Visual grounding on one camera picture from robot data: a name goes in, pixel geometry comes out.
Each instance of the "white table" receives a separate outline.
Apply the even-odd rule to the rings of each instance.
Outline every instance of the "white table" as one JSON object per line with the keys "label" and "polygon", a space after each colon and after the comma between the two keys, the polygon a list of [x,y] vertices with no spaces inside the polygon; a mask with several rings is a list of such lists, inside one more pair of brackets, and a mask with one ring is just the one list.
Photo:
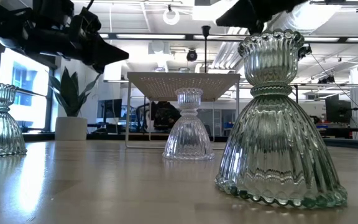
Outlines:
{"label": "white table", "polygon": [[[208,73],[173,73],[173,72],[128,72],[128,100],[125,145],[127,148],[139,148],[130,146],[129,142],[129,111],[131,107],[131,86],[134,84],[139,91],[150,101],[176,101],[175,90],[180,88],[199,88],[203,91],[201,101],[213,103],[213,127],[215,101],[221,97],[230,87],[236,84],[236,110],[237,116],[240,110],[239,101],[239,74],[208,74]],[[215,139],[215,129],[213,128],[213,139]]]}

